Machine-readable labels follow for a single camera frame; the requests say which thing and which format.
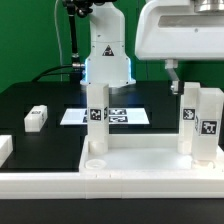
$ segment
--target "green backdrop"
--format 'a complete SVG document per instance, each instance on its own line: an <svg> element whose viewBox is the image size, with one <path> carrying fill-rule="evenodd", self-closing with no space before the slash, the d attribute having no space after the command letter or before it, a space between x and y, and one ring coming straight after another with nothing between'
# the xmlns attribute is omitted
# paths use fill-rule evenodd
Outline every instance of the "green backdrop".
<svg viewBox="0 0 224 224"><path fill-rule="evenodd" d="M0 92L13 83L30 81L43 70L60 64L54 23L55 1L1 0ZM115 3L126 17L126 53L132 59L132 76L137 80L167 80L164 62L139 61L134 56L138 15L144 4L145 0L118 0ZM69 23L61 3L57 18L63 61L69 64ZM90 51L89 21L77 18L76 22L79 52L84 60ZM208 86L224 88L224 62L180 62L177 72L182 80L200 80Z"/></svg>

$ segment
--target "white block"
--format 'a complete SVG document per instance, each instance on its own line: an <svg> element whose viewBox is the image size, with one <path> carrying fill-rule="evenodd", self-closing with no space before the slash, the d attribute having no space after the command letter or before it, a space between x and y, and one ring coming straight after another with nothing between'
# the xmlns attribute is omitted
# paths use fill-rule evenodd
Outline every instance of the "white block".
<svg viewBox="0 0 224 224"><path fill-rule="evenodd" d="M12 136L11 135L0 135L0 167L9 157L13 150Z"/></svg>
<svg viewBox="0 0 224 224"><path fill-rule="evenodd" d="M220 89L199 89L192 139L194 160L214 161L216 159L223 102L224 94Z"/></svg>
<svg viewBox="0 0 224 224"><path fill-rule="evenodd" d="M199 83L186 82L184 95L181 96L178 152L191 154L193 130L195 127L195 110Z"/></svg>
<svg viewBox="0 0 224 224"><path fill-rule="evenodd" d="M109 87L107 84L87 86L88 139L92 154L108 151L109 136Z"/></svg>
<svg viewBox="0 0 224 224"><path fill-rule="evenodd" d="M25 117L25 131L39 132L47 120L47 106L34 106Z"/></svg>

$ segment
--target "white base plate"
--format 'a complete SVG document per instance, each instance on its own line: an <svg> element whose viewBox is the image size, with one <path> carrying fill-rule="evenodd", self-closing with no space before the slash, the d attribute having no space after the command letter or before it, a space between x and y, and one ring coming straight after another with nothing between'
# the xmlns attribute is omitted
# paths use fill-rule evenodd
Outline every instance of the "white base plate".
<svg viewBox="0 0 224 224"><path fill-rule="evenodd" d="M215 169L191 168L191 156L176 152L178 135L109 139L108 153L93 156L85 138L79 173L0 174L0 199L224 198L220 148Z"/></svg>

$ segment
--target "small white block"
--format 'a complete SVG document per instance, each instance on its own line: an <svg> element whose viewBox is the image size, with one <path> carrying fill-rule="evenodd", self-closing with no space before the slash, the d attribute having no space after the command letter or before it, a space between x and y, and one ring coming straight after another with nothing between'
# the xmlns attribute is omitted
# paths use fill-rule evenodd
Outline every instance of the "small white block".
<svg viewBox="0 0 224 224"><path fill-rule="evenodd" d="M25 117L25 131L39 132L47 120L47 106L34 106Z"/></svg>
<svg viewBox="0 0 224 224"><path fill-rule="evenodd" d="M0 135L0 167L11 154L12 150L12 136Z"/></svg>

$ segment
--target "white pillar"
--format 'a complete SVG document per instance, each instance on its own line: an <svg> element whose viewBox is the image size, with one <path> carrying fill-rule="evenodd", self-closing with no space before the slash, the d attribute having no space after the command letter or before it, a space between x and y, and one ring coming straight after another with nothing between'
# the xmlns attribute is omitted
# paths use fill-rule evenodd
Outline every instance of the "white pillar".
<svg viewBox="0 0 224 224"><path fill-rule="evenodd" d="M191 154L199 88L199 83L186 82L184 86L184 95L181 96L178 139L178 152L181 154Z"/></svg>
<svg viewBox="0 0 224 224"><path fill-rule="evenodd" d="M108 151L109 87L107 84L87 86L89 151L101 155Z"/></svg>
<svg viewBox="0 0 224 224"><path fill-rule="evenodd" d="M192 141L194 161L214 161L219 140L224 94L217 88L198 91Z"/></svg>

